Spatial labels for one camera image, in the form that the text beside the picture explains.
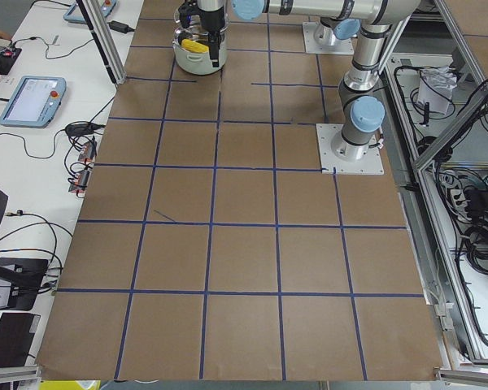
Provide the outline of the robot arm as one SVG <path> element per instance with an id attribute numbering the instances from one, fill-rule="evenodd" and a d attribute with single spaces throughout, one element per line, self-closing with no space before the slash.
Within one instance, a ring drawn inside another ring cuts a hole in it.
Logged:
<path id="1" fill-rule="evenodd" d="M 253 20 L 263 13 L 309 15 L 343 22 L 360 22 L 358 41 L 351 68 L 340 84 L 340 98 L 345 92 L 359 97 L 343 104 L 345 124 L 331 141 L 333 153 L 341 160 L 355 162 L 368 150 L 373 134 L 385 118 L 385 108 L 374 97 L 361 95 L 373 89 L 386 37 L 394 24 L 406 19 L 418 7 L 418 1 L 232 1 L 231 7 L 242 20 Z"/>
<path id="2" fill-rule="evenodd" d="M 183 32 L 178 38 L 182 43 L 186 33 L 200 36 L 205 46 L 222 44 L 227 28 L 227 1 L 184 1 L 175 12 L 174 18 Z M 268 10 L 268 1 L 232 1 L 232 8 L 238 18 L 252 20 Z M 334 41 L 352 38 L 360 28 L 360 21 L 344 17 L 320 17 L 314 40 L 321 45 L 331 46 Z"/>

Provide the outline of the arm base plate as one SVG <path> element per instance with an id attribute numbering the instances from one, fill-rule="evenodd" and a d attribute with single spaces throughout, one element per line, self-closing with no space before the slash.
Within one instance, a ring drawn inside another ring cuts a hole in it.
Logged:
<path id="1" fill-rule="evenodd" d="M 303 41 L 308 54 L 353 55 L 351 39 L 339 40 L 333 30 L 319 22 L 303 22 Z"/>
<path id="2" fill-rule="evenodd" d="M 324 174 L 380 176 L 384 174 L 377 140 L 371 136 L 367 145 L 352 145 L 342 137 L 342 124 L 318 123 L 316 134 L 320 169 Z"/>

